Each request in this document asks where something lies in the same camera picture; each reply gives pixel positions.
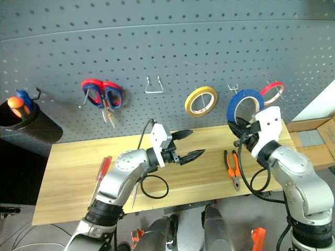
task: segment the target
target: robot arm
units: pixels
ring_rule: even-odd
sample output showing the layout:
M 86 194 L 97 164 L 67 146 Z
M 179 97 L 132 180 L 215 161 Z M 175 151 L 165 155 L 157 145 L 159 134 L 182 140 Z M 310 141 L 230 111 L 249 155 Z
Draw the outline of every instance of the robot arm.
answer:
M 193 131 L 184 130 L 171 134 L 164 125 L 155 123 L 150 134 L 152 148 L 122 153 L 114 168 L 103 178 L 96 199 L 86 216 L 80 220 L 65 251 L 110 250 L 107 240 L 112 238 L 117 221 L 124 216 L 122 207 L 134 185 L 147 173 L 158 170 L 158 166 L 164 167 L 165 163 L 171 162 L 184 165 L 205 151 L 193 151 L 184 157 L 176 154 L 173 141 L 183 139 L 191 133 Z
M 229 123 L 252 156 L 270 168 L 287 198 L 288 222 L 293 228 L 292 250 L 335 250 L 331 234 L 334 197 L 325 181 L 303 154 L 278 144 L 282 130 L 279 107 L 257 113 L 253 122 Z

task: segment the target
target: tape roll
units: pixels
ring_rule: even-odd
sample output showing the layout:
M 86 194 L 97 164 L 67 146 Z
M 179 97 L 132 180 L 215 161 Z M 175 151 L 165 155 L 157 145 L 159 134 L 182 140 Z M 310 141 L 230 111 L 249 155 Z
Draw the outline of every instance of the tape roll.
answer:
M 262 95 L 254 89 L 245 89 L 238 92 L 233 98 L 231 99 L 228 109 L 227 109 L 227 120 L 228 122 L 237 123 L 236 122 L 236 111 L 238 106 L 247 98 L 250 98 L 254 101 L 256 112 L 260 109 L 264 108 L 264 98 Z
M 260 94 L 261 94 L 262 96 L 264 96 L 264 95 L 265 95 L 266 93 L 268 93 L 271 89 L 273 89 L 273 88 L 277 88 L 277 87 L 279 87 L 279 92 L 278 92 L 276 95 L 274 95 L 273 98 L 271 98 L 271 99 L 269 99 L 268 101 L 265 101 L 265 102 L 264 102 L 264 104 L 265 104 L 266 106 L 272 104 L 273 102 L 275 102 L 277 99 L 280 98 L 280 96 L 284 93 L 285 85 L 284 85 L 282 82 L 278 82 L 278 81 L 277 81 L 277 82 L 273 82 L 272 84 L 269 84 L 269 85 L 265 86 L 265 87 L 261 90 Z
M 192 104 L 193 102 L 199 98 L 201 95 L 209 94 L 211 96 L 210 102 L 207 106 L 205 106 L 201 110 L 193 110 Z M 185 110 L 188 115 L 193 117 L 200 117 L 208 112 L 210 112 L 214 106 L 216 105 L 216 102 L 218 101 L 218 94 L 217 92 L 209 86 L 203 86 L 198 89 L 195 89 L 186 99 L 185 101 Z

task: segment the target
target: black tool holder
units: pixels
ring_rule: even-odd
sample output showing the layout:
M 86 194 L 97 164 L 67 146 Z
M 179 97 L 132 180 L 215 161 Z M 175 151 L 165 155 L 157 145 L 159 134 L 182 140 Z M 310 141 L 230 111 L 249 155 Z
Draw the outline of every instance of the black tool holder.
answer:
M 1 138 L 37 154 L 48 156 L 51 144 L 58 141 L 62 128 L 45 115 L 38 104 L 24 120 L 17 117 L 7 102 L 0 105 Z

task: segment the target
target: cardboard box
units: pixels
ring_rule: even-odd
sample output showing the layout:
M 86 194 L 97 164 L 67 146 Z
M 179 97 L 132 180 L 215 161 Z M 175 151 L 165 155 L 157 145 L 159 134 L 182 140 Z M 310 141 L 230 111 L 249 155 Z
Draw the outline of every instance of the cardboard box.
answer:
M 314 119 L 290 123 L 288 126 L 291 138 L 298 152 L 308 157 L 315 170 L 335 166 L 335 116 L 326 119 Z M 299 133 L 317 129 L 325 144 L 304 147 Z

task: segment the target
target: white wall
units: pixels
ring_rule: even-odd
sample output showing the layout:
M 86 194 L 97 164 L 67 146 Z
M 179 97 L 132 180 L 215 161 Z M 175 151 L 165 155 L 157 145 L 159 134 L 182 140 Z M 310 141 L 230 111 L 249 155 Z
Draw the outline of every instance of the white wall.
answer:
M 335 80 L 292 121 L 331 117 L 335 113 Z

